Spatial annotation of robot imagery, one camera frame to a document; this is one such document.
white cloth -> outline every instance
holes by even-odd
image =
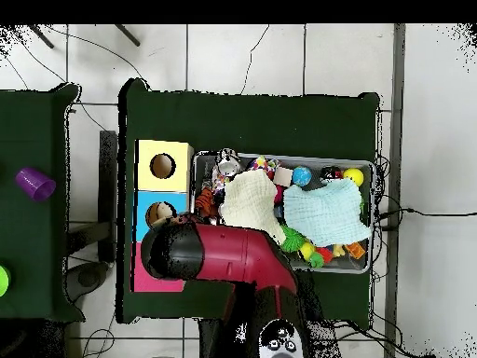
[[[263,170],[243,172],[225,184],[225,200],[221,214],[231,227],[264,230],[281,245],[286,239],[273,214],[277,188]]]

light blue cloth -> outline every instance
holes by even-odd
[[[351,244],[371,236],[360,221],[361,193],[348,178],[304,191],[291,186],[283,195],[285,221],[317,247]]]

washcloth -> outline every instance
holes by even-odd
[[[312,191],[291,186],[283,196],[285,222],[317,247],[351,244],[371,236],[360,221],[361,193],[350,179]]]
[[[243,172],[225,184],[225,200],[221,216],[231,227],[264,230],[281,245],[286,237],[273,214],[275,184],[265,172]]]

green table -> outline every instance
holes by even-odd
[[[0,297],[0,318],[83,320],[63,291],[66,257],[65,111],[78,86],[50,92],[0,91],[0,264],[12,284]],[[15,175],[37,168],[57,183],[46,201],[34,202]]]
[[[378,104],[375,93],[359,98],[212,95],[153,92],[141,79],[128,81],[119,94],[118,199],[125,206],[118,206],[117,259],[123,265],[117,272],[118,320],[219,318],[232,290],[226,282],[187,282],[181,293],[129,291],[136,139],[187,142],[196,151],[230,147],[247,153],[374,161]],[[313,277],[326,319],[368,327],[369,272],[317,272]]]

metal tray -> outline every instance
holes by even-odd
[[[238,153],[240,161],[247,165],[251,160],[259,157],[258,154]],[[265,158],[274,158],[280,161],[280,164],[289,169],[297,166],[306,166],[311,170],[311,181],[304,186],[305,191],[323,187],[320,182],[320,170],[325,166],[337,166],[340,169],[357,168],[364,174],[364,183],[360,186],[360,192],[364,199],[364,215],[362,222],[370,226],[374,223],[375,213],[375,183],[376,170],[375,165],[367,160],[348,160],[348,159],[330,159],[330,158],[304,158],[304,157],[284,157],[279,155],[264,155]],[[195,210],[195,196],[200,194],[202,179],[204,174],[211,170],[215,164],[215,153],[211,151],[200,151],[194,155],[193,171],[191,176],[194,177],[191,183],[191,212]],[[373,250],[373,235],[366,241],[361,241],[361,246],[366,250],[366,254],[357,260],[348,256],[334,258],[330,263],[325,264],[322,268],[311,268],[298,253],[287,254],[293,269],[311,269],[320,272],[334,273],[351,273],[362,274],[371,266],[371,252]]]

